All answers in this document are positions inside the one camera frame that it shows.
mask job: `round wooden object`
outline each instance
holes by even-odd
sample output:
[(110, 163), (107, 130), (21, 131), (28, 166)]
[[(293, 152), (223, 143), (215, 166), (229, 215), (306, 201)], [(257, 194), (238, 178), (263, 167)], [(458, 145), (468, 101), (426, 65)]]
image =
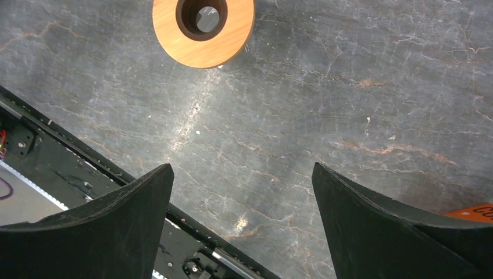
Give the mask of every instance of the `round wooden object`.
[[(219, 23), (204, 33), (197, 16), (208, 6), (217, 10)], [(152, 21), (159, 43), (173, 59), (207, 69), (242, 50), (253, 29), (255, 5), (254, 0), (154, 0)]]

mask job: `gray table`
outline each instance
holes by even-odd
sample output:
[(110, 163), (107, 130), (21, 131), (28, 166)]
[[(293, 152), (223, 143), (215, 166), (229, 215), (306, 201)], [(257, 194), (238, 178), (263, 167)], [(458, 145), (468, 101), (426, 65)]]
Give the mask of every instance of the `gray table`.
[(152, 1), (0, 6), (0, 84), (135, 176), (171, 162), (172, 202), (282, 278), (335, 278), (314, 162), (433, 212), (493, 196), (491, 1), (258, 0), (211, 70)]

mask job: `white strip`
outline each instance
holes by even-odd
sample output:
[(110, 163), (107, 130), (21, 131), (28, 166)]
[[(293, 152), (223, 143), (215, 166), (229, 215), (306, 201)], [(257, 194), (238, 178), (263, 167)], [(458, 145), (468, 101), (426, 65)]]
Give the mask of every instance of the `white strip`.
[[(4, 161), (0, 160), (0, 166), (2, 166), (4, 169), (8, 170), (11, 172), (14, 176), (16, 176), (18, 179), (22, 180), (22, 182), (26, 183), (31, 187), (32, 189), (36, 190), (36, 192), (40, 193), (42, 196), (47, 198), (50, 202), (54, 203), (56, 206), (58, 206), (62, 210), (69, 210), (67, 206), (65, 206), (63, 203), (59, 202), (57, 199), (55, 199), (52, 195), (48, 194), (45, 192), (43, 189), (38, 187), (36, 184), (34, 184), (31, 180), (27, 179), (25, 176), (20, 174), (18, 171), (10, 167), (8, 164), (6, 164)], [(162, 276), (159, 272), (156, 270), (152, 270), (152, 276), (154, 276), (156, 279), (167, 279), (166, 277)]]

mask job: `purple cable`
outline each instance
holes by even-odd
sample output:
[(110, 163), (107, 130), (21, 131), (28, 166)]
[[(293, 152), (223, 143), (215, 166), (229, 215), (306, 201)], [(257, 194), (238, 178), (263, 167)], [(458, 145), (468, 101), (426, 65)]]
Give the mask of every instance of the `purple cable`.
[(5, 181), (5, 179), (3, 179), (2, 177), (0, 177), (0, 181), (2, 181), (5, 184), (5, 186), (7, 186), (7, 188), (9, 189), (8, 194), (6, 194), (5, 196), (0, 196), (0, 201), (1, 201), (3, 199), (10, 198), (14, 194), (14, 188), (12, 188), (12, 186), (7, 181)]

